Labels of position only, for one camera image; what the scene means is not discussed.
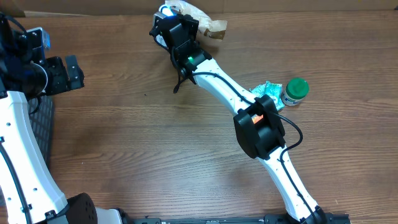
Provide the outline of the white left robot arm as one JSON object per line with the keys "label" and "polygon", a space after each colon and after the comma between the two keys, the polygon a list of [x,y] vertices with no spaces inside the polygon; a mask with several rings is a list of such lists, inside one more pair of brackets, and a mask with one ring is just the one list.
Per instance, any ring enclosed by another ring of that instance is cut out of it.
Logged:
{"label": "white left robot arm", "polygon": [[1,189],[9,223],[132,223],[120,208],[102,209],[90,196],[66,198],[50,175],[30,123],[28,101],[84,86],[76,57],[45,58],[41,28],[1,22]]}

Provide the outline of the green lid jar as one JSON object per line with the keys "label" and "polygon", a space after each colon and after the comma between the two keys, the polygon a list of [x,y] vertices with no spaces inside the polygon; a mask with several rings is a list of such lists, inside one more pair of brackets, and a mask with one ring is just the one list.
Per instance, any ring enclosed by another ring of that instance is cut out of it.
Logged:
{"label": "green lid jar", "polygon": [[281,94],[282,102],[287,106],[296,106],[303,101],[309,92],[309,84],[303,78],[291,79]]}

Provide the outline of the small teal tissue packet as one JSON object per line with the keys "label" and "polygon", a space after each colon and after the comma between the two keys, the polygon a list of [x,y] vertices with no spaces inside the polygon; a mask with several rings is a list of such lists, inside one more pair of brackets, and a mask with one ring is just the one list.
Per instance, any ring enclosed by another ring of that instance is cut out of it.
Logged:
{"label": "small teal tissue packet", "polygon": [[284,108],[285,105],[280,97],[282,94],[282,84],[266,81],[264,94],[268,95],[273,100],[277,111]]}

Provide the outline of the teal snack packet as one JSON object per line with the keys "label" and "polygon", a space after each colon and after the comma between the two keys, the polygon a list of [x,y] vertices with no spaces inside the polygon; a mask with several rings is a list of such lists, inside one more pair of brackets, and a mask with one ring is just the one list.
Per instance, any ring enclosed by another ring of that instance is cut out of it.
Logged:
{"label": "teal snack packet", "polygon": [[265,83],[254,87],[253,89],[250,89],[249,91],[252,94],[254,94],[256,97],[261,98],[264,95],[266,95],[267,84],[268,84],[268,81],[266,81]]}

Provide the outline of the orange tissue packet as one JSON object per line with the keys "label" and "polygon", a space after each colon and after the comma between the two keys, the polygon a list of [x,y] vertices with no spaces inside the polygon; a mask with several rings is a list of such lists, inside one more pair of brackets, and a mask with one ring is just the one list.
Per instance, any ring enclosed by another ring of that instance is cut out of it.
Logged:
{"label": "orange tissue packet", "polygon": [[251,119],[252,119],[253,123],[256,124],[256,123],[260,122],[263,119],[263,117],[264,117],[263,115],[254,114],[251,117]]}

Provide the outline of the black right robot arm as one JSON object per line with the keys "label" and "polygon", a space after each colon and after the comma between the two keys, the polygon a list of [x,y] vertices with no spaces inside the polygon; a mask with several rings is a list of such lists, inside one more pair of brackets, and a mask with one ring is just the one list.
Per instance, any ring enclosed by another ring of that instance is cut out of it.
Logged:
{"label": "black right robot arm", "polygon": [[156,12],[149,34],[170,54],[180,85],[190,80],[202,87],[229,109],[238,144],[268,171],[285,204],[289,223],[326,223],[325,212],[311,197],[288,154],[283,122],[295,123],[280,115],[271,97],[257,97],[247,91],[200,47],[196,40],[199,21],[189,15]]}

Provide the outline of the brown paper bread bag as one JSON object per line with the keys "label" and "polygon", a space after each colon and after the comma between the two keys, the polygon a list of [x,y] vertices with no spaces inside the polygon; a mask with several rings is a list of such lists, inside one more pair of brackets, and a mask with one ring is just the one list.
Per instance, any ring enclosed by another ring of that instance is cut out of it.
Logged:
{"label": "brown paper bread bag", "polygon": [[227,21],[212,20],[211,17],[204,13],[201,9],[185,1],[165,0],[164,5],[180,12],[183,15],[188,14],[195,20],[198,20],[198,31],[205,37],[216,40],[224,39],[228,25]]}

